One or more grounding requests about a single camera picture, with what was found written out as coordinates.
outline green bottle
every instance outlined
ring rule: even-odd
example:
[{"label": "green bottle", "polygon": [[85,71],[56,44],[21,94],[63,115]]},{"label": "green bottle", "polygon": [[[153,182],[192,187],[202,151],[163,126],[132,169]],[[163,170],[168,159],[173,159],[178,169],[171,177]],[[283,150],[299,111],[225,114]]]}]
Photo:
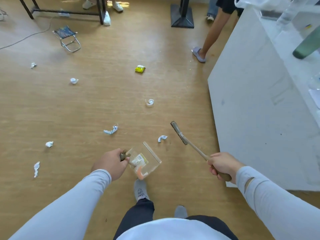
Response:
[{"label": "green bottle", "polygon": [[320,26],[312,31],[298,47],[293,51],[293,56],[298,59],[304,59],[320,48]]}]

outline purple shoe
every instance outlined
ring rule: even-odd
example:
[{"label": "purple shoe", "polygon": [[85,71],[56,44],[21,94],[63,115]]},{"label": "purple shoe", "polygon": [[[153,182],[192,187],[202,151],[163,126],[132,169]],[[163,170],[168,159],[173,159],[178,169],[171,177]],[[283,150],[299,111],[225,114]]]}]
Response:
[{"label": "purple shoe", "polygon": [[193,50],[192,50],[192,53],[194,54],[195,57],[197,57],[198,61],[201,62],[201,63],[205,63],[206,62],[206,59],[202,59],[200,56],[199,56],[199,50],[201,50],[201,48],[199,47],[194,47]]}]

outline plastic bag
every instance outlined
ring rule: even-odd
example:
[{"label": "plastic bag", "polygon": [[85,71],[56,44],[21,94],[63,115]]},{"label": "plastic bag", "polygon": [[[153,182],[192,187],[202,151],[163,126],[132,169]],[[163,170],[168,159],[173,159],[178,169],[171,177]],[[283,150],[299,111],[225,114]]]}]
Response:
[{"label": "plastic bag", "polygon": [[249,5],[253,5],[259,10],[275,10],[275,11],[283,11],[285,10],[289,4],[289,0],[234,0],[234,4],[238,8],[246,8]]}]

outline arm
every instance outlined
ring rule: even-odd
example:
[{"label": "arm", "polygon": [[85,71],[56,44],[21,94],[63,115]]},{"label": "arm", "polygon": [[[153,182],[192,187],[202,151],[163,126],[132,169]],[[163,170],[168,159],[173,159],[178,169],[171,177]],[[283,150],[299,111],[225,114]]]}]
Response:
[{"label": "arm", "polygon": [[276,240],[319,239],[318,208],[290,194],[248,166],[238,170],[236,184],[248,205]]},{"label": "arm", "polygon": [[106,152],[88,176],[38,212],[9,240],[82,240],[104,190],[111,179],[120,178],[128,165],[129,158],[120,162],[121,152]]}]

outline person's left arm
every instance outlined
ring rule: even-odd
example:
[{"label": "person's left arm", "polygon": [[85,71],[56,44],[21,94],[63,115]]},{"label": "person's left arm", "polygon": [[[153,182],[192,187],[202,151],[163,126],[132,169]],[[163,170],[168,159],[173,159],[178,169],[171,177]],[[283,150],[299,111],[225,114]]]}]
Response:
[{"label": "person's left arm", "polygon": [[117,180],[128,164],[120,162],[117,149],[95,162],[92,173],[38,212],[9,240],[82,240],[91,215],[111,180]]}]

